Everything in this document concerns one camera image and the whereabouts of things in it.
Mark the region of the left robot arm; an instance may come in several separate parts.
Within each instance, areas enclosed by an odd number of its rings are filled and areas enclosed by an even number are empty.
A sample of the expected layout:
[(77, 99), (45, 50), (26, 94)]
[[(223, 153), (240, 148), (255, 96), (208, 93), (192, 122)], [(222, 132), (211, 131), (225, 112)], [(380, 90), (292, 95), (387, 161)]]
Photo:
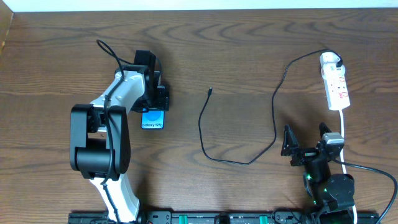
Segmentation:
[(140, 220), (140, 201), (126, 174), (131, 160), (127, 116), (131, 111), (156, 114), (156, 119), (142, 127), (163, 128), (169, 93), (161, 76), (145, 65), (119, 68), (97, 99), (76, 104), (71, 110), (70, 165), (99, 191), (109, 222)]

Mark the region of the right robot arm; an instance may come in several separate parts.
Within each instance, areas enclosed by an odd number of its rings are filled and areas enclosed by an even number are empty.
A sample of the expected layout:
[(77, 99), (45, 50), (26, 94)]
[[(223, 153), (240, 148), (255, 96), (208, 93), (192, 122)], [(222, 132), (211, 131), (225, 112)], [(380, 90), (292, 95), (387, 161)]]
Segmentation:
[(319, 125), (321, 140), (315, 147), (303, 148), (289, 125), (284, 127), (281, 156), (290, 156), (290, 165), (303, 166), (303, 182), (315, 207), (306, 213), (308, 223), (320, 223), (321, 216), (354, 206), (354, 179), (349, 174), (332, 174), (328, 163), (342, 151), (345, 140), (325, 123)]

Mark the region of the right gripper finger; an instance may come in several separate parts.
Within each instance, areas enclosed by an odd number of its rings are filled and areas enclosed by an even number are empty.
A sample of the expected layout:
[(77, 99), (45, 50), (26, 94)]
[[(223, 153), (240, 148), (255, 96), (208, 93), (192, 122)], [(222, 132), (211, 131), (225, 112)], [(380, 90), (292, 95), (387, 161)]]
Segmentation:
[(323, 136), (326, 133), (331, 133), (330, 128), (324, 123), (321, 122), (319, 125), (319, 131), (320, 131), (320, 135)]
[(284, 140), (281, 149), (281, 156), (293, 156), (299, 149), (299, 142), (288, 124), (284, 126)]

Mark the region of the blue Samsung Galaxy smartphone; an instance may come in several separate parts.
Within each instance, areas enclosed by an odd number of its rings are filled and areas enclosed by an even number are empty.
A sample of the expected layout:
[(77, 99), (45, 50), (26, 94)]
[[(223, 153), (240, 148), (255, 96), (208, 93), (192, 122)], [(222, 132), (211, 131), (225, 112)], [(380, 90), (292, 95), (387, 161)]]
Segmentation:
[(148, 111), (142, 113), (141, 128), (142, 129), (163, 129), (165, 122), (164, 111)]

